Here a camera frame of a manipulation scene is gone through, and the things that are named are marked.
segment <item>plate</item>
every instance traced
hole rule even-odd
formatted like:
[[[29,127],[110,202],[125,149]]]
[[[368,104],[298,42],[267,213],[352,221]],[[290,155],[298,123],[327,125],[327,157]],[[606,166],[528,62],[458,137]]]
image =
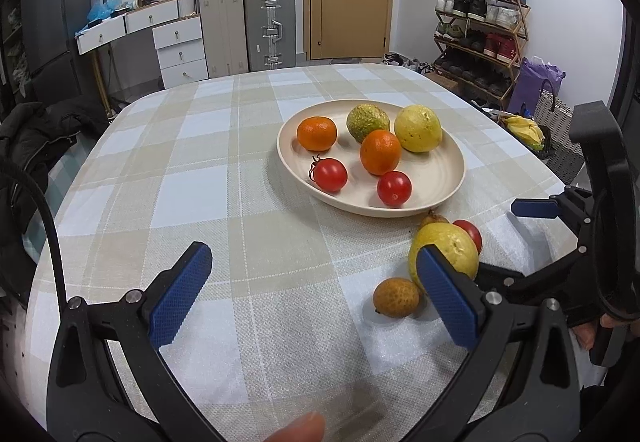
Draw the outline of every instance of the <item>plate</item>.
[[[276,145],[284,167],[305,191],[329,205],[363,216],[394,218],[426,212],[449,199],[465,179],[465,159],[453,138],[444,129],[442,142],[428,153],[411,153],[402,150],[397,171],[405,173],[412,182],[411,197],[399,208],[388,208],[378,198],[379,177],[369,174],[360,162],[360,145],[347,130],[347,115],[358,104],[370,102],[380,107],[393,123],[401,106],[388,102],[363,99],[340,99],[315,104],[297,112],[280,131]],[[349,179],[336,194],[318,189],[309,178],[313,153],[300,146],[296,138],[298,125],[307,117],[321,115],[332,119],[338,128],[338,139],[321,158],[337,158],[347,168]]]

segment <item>orange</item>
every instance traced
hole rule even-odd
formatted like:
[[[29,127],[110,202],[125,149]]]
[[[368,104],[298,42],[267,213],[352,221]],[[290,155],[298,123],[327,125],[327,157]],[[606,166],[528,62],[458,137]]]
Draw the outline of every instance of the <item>orange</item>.
[[[309,117],[296,132],[300,146],[309,151],[327,151],[338,138],[338,129],[328,117]]]
[[[400,141],[393,133],[375,130],[362,141],[360,161],[369,173],[381,176],[396,169],[401,153]]]

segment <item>beige suitcase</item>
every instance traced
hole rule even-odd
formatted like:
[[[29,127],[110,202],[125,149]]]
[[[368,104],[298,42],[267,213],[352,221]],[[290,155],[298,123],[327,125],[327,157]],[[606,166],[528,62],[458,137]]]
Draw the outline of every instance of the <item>beige suitcase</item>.
[[[209,77],[249,71],[242,0],[198,0]]]

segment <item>blue gripper pad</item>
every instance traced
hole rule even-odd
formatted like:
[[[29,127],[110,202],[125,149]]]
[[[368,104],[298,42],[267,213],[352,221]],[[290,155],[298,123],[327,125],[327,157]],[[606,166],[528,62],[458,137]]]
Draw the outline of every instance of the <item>blue gripper pad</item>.
[[[527,218],[558,218],[560,207],[553,200],[516,198],[511,203],[511,212]]]
[[[211,274],[212,261],[210,248],[204,244],[199,245],[149,315],[149,339],[156,350],[174,340],[200,289]]]
[[[473,350],[478,342],[478,319],[445,268],[427,247],[418,251],[416,268],[418,278],[453,342],[469,351]]]

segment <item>tomato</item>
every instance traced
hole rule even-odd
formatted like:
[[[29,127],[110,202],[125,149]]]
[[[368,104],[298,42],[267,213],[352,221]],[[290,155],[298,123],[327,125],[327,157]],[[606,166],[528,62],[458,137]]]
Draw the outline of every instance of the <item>tomato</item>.
[[[378,196],[389,207],[404,204],[411,196],[411,181],[399,171],[390,171],[378,180]]]
[[[335,193],[340,191],[347,183],[347,170],[339,160],[335,158],[314,157],[314,162],[309,170],[309,178],[313,180],[322,191]]]
[[[456,220],[455,222],[453,222],[453,224],[461,229],[465,229],[466,234],[471,236],[471,239],[476,244],[478,254],[480,254],[480,251],[482,250],[482,236],[480,235],[480,231],[478,231],[478,228],[471,222],[467,222],[466,220]]]

